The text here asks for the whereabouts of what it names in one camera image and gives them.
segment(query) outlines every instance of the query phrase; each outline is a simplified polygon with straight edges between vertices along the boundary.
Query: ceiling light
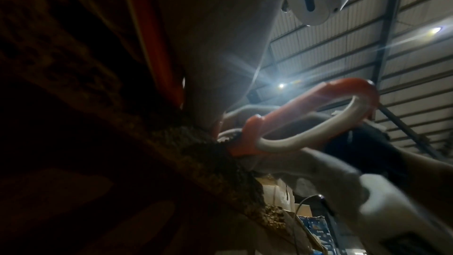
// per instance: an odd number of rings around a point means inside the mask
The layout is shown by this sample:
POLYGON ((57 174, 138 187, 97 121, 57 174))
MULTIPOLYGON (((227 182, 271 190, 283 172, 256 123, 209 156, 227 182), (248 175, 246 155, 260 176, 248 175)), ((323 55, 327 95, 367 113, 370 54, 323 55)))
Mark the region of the ceiling light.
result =
POLYGON ((429 32, 430 32, 430 34, 434 35, 436 33, 439 33, 439 31, 441 31, 441 30, 442 30, 442 27, 436 27, 436 28, 431 29, 429 32))

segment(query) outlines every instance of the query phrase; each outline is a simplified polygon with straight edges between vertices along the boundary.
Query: light fixture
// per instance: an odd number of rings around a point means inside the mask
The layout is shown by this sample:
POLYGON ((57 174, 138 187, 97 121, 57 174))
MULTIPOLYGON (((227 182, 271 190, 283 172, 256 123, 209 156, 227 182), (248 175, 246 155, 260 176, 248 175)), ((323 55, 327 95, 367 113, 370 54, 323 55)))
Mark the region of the light fixture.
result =
POLYGON ((442 30, 442 27, 436 27, 436 28, 431 29, 431 30, 429 31, 429 33, 430 33, 431 35, 434 35, 434 34, 439 33, 441 30, 442 30))

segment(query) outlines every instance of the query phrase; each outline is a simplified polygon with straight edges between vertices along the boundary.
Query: wire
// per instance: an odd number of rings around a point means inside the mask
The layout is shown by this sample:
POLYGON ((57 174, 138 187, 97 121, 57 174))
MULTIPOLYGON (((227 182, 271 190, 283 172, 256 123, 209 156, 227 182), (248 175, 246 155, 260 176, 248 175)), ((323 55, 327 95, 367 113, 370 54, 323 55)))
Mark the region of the wire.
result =
POLYGON ((294 237, 294 246, 296 247, 296 254, 297 254, 297 255, 301 255, 301 254, 299 253, 299 248, 297 247, 297 241, 296 241, 296 222, 297 222, 297 221, 300 221, 300 222, 302 223, 302 221, 299 219, 299 217, 297 217, 297 213, 299 212, 299 209, 301 208, 302 204, 303 204, 307 199, 310 199, 310 198, 315 197, 315 196, 321 196, 321 195, 320 195, 320 194, 313 194, 313 195, 311 195, 311 196, 309 196, 309 197, 304 198, 304 199, 301 201, 301 203, 299 203, 299 206, 297 207, 296 212, 294 212, 294 217, 293 217, 293 220, 294 220, 294 224, 293 224, 293 237, 294 237))

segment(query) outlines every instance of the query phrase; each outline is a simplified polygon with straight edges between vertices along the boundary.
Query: bright light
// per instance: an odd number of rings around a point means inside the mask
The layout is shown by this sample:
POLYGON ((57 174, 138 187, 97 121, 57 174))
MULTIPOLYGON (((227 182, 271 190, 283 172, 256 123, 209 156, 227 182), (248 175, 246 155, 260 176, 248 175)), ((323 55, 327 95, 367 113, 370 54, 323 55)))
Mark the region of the bright light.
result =
POLYGON ((434 35, 436 33, 439 33, 440 31, 442 30, 442 27, 436 27, 436 28, 433 28, 429 31, 430 34, 434 35))

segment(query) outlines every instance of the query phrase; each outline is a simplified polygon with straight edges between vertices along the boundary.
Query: cable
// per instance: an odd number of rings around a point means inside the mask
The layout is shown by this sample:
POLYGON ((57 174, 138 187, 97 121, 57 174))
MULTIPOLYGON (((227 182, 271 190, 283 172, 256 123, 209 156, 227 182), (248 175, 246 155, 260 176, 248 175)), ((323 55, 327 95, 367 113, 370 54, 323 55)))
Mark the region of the cable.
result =
POLYGON ((299 206, 297 207, 296 212, 294 212, 294 217, 293 217, 293 220, 294 220, 293 237, 294 237, 294 246, 296 247, 296 254, 297 255, 301 255, 301 254, 299 253, 299 248, 297 247, 297 241, 296 241, 296 218, 298 219, 298 221, 300 221, 302 223, 302 221, 299 219, 299 217, 297 217, 297 213, 299 212, 299 209, 301 208, 301 206, 305 202, 305 200, 310 199, 310 198, 315 197, 315 196, 321 196, 321 195, 320 194, 313 194, 313 195, 311 195, 309 197, 304 198, 301 201, 301 203, 299 203, 299 206))

